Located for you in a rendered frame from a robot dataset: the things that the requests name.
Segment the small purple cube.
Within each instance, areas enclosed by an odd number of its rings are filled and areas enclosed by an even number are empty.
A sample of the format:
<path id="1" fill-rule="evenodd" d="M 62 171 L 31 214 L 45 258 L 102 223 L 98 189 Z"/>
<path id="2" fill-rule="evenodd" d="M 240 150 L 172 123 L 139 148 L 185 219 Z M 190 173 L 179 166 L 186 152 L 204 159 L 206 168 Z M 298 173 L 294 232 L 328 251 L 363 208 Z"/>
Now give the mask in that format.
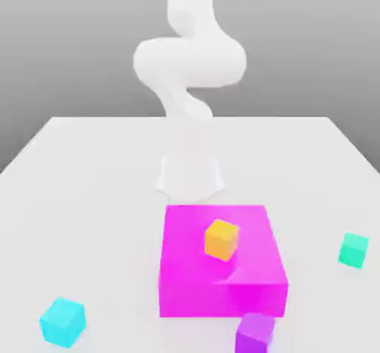
<path id="1" fill-rule="evenodd" d="M 274 327 L 272 316 L 245 314 L 236 331 L 235 353 L 267 353 Z"/>

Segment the small orange cube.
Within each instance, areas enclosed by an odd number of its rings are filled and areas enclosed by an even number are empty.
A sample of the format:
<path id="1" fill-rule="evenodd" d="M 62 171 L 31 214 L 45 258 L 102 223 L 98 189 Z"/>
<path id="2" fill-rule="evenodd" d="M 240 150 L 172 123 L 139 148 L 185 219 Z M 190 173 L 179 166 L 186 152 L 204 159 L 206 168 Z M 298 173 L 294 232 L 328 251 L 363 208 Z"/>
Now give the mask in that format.
<path id="1" fill-rule="evenodd" d="M 238 247 L 239 227 L 215 219 L 205 232 L 205 254 L 228 262 Z"/>

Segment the small cyan cube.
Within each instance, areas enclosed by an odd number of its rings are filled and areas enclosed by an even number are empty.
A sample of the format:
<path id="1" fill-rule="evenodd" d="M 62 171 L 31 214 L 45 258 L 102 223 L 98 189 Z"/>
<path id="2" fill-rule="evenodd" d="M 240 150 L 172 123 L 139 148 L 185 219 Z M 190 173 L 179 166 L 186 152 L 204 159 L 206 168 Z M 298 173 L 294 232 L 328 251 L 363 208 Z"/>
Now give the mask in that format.
<path id="1" fill-rule="evenodd" d="M 82 303 L 59 297 L 40 317 L 39 324 L 47 342 L 69 349 L 86 328 L 85 307 Z"/>

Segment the large magenta box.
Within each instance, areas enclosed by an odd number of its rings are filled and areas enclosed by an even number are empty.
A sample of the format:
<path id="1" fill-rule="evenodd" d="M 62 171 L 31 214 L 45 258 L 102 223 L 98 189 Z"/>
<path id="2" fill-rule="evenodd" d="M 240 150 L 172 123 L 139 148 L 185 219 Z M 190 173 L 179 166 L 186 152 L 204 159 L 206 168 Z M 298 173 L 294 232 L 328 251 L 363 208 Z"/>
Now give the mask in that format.
<path id="1" fill-rule="evenodd" d="M 216 219 L 239 227 L 232 258 L 204 252 Z M 263 205 L 168 205 L 159 275 L 161 317 L 282 317 L 289 283 Z"/>

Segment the small green cube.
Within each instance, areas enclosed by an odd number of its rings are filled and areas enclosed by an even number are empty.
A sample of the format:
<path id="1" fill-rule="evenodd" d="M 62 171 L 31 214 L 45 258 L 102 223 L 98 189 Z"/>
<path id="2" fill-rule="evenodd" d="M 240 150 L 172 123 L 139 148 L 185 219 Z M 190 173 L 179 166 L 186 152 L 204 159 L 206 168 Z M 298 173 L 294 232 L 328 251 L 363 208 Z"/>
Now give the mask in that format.
<path id="1" fill-rule="evenodd" d="M 345 233 L 338 261 L 347 266 L 362 269 L 369 239 L 354 233 Z"/>

